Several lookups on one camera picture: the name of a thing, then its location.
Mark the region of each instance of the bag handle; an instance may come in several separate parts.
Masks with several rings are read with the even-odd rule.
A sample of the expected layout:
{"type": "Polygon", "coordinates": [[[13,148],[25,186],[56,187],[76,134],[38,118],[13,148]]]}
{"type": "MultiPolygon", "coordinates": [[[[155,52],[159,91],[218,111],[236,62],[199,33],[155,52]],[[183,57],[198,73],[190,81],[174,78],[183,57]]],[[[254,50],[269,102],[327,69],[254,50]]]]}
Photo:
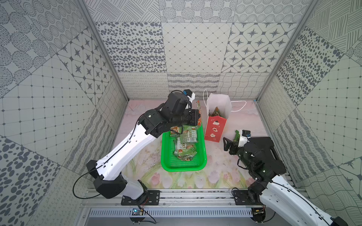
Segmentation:
{"type": "Polygon", "coordinates": [[[206,107],[206,102],[205,102],[205,98],[204,98],[205,91],[206,91],[207,98],[209,98],[209,94],[207,93],[207,89],[204,89],[204,92],[202,92],[202,99],[204,100],[204,104],[205,104],[205,107],[206,107]]]}
{"type": "MultiPolygon", "coordinates": [[[[206,96],[207,96],[208,98],[209,98],[209,94],[208,94],[208,92],[207,92],[207,89],[204,89],[204,92],[202,92],[202,99],[204,100],[204,104],[205,104],[205,106],[206,106],[205,96],[204,96],[205,91],[206,91],[206,96]]],[[[242,108],[240,108],[239,110],[237,110],[237,111],[240,111],[241,109],[243,109],[243,108],[245,107],[245,105],[247,104],[246,101],[243,101],[243,102],[245,102],[244,106],[243,106],[242,108]]]]}
{"type": "Polygon", "coordinates": [[[247,102],[246,101],[244,101],[244,102],[245,102],[244,106],[242,108],[240,108],[239,110],[237,110],[237,111],[240,111],[241,109],[243,109],[245,107],[247,102]]]}

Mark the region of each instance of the paper bag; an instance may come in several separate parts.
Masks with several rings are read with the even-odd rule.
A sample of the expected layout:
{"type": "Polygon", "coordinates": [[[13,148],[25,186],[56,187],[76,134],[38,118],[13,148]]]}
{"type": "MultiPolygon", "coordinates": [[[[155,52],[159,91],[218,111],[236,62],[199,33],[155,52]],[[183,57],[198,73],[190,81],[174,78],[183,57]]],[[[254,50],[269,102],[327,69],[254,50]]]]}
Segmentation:
{"type": "Polygon", "coordinates": [[[232,106],[230,97],[224,94],[211,93],[206,103],[208,115],[212,114],[216,107],[219,108],[220,113],[224,118],[220,116],[209,116],[207,118],[205,140],[219,142],[231,112],[232,106]]]}

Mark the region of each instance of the vent grille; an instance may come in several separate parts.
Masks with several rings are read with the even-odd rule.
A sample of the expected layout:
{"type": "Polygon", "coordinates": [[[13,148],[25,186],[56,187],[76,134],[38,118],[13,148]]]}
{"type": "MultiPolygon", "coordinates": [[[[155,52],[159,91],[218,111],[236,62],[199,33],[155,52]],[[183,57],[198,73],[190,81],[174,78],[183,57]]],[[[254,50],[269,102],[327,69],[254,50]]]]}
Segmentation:
{"type": "MultiPolygon", "coordinates": [[[[251,208],[145,208],[153,217],[252,217],[251,208]]],[[[92,208],[89,217],[130,217],[132,208],[92,208]]]]}

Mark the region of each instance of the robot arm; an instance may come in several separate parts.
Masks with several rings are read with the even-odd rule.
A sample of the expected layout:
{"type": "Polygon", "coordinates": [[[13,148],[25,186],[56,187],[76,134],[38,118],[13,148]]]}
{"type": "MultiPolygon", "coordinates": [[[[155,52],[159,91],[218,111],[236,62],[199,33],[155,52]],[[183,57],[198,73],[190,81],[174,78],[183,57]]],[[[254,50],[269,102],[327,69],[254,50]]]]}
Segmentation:
{"type": "Polygon", "coordinates": [[[197,125],[200,114],[191,109],[194,99],[195,94],[190,90],[172,91],[165,103],[141,115],[130,134],[110,153],[100,160],[90,160],[87,170],[95,178],[97,192],[107,199],[121,194],[142,204],[147,198],[147,187],[140,180],[126,178],[121,171],[146,145],[171,127],[197,125]]]}
{"type": "Polygon", "coordinates": [[[255,179],[248,187],[252,203],[270,207],[294,226],[348,226],[342,218],[332,218],[316,207],[281,176],[286,173],[286,168],[270,137],[251,137],[250,131],[243,130],[239,140],[231,141],[224,137],[223,141],[224,151],[236,154],[239,157],[237,165],[239,161],[243,162],[255,179]]]}

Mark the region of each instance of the green mesh basket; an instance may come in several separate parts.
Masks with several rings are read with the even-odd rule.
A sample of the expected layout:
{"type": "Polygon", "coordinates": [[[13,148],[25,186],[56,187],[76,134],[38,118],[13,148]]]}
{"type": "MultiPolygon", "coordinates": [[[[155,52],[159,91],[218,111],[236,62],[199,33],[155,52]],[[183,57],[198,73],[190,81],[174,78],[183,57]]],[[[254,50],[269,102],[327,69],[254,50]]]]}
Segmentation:
{"type": "Polygon", "coordinates": [[[170,137],[170,132],[163,133],[161,151],[162,167],[168,172],[202,170],[207,163],[205,139],[203,135],[202,125],[200,128],[197,129],[197,154],[192,161],[182,161],[173,155],[173,152],[175,151],[174,140],[176,139],[176,137],[170,137]]]}

